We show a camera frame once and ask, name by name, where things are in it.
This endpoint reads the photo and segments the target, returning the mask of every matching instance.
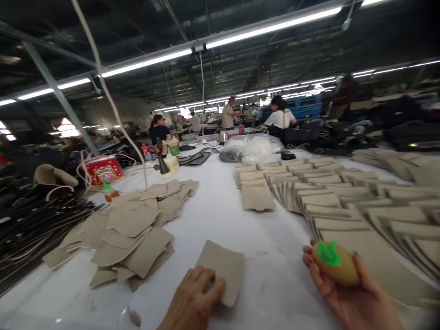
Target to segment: white wire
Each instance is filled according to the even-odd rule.
[[[96,68],[98,70],[98,77],[99,77],[99,81],[101,82],[101,86],[104,89],[105,95],[107,96],[107,99],[110,102],[110,105],[113,109],[113,112],[115,114],[116,117],[116,121],[118,123],[118,125],[121,127],[122,133],[124,134],[124,136],[127,138],[127,140],[130,142],[130,144],[134,147],[134,149],[136,150],[139,158],[141,159],[141,163],[143,165],[143,177],[145,180],[145,190],[148,190],[148,184],[147,184],[147,169],[145,166],[145,159],[142,156],[142,153],[139,151],[139,149],[137,148],[137,146],[135,145],[135,143],[130,139],[130,137],[128,136],[127,132],[125,131],[124,125],[121,122],[121,118],[119,117],[119,112],[118,109],[113,101],[113,98],[110,95],[110,92],[107,88],[107,85],[105,84],[105,80],[104,78],[102,78],[102,65],[101,65],[101,58],[99,56],[99,52],[98,52],[98,48],[96,47],[96,43],[95,40],[93,39],[93,35],[90,32],[90,29],[88,27],[86,18],[84,17],[83,11],[81,10],[81,7],[78,4],[77,0],[71,0],[73,7],[75,8],[75,11],[77,12],[78,18],[81,22],[82,28],[84,29],[84,32],[86,33],[88,42],[90,43],[90,47],[92,48],[93,51],[93,56],[95,57],[95,62],[96,62]]]

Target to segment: black fabric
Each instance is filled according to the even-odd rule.
[[[156,145],[158,143],[162,143],[162,140],[166,140],[166,136],[170,134],[170,130],[168,129],[167,126],[154,126],[151,130],[150,130],[150,138],[151,138],[151,143],[153,145]]]

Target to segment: glue bottle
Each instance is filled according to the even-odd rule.
[[[120,194],[117,190],[113,189],[111,186],[107,186],[104,180],[102,180],[104,184],[104,197],[108,203],[111,203],[112,198],[119,197]]]

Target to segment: plastic bag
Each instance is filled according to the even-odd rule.
[[[219,158],[226,163],[272,163],[279,160],[276,152],[282,148],[281,141],[268,134],[236,135],[226,141]]]

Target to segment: man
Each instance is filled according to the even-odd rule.
[[[188,121],[192,125],[192,131],[194,133],[199,133],[200,130],[202,129],[200,118],[196,116],[194,111],[191,111],[191,116],[192,117]]]
[[[223,120],[221,123],[222,128],[225,128],[227,131],[234,129],[233,117],[243,116],[241,113],[234,112],[232,110],[233,106],[235,106],[235,97],[231,96],[228,100],[228,104],[223,108]]]

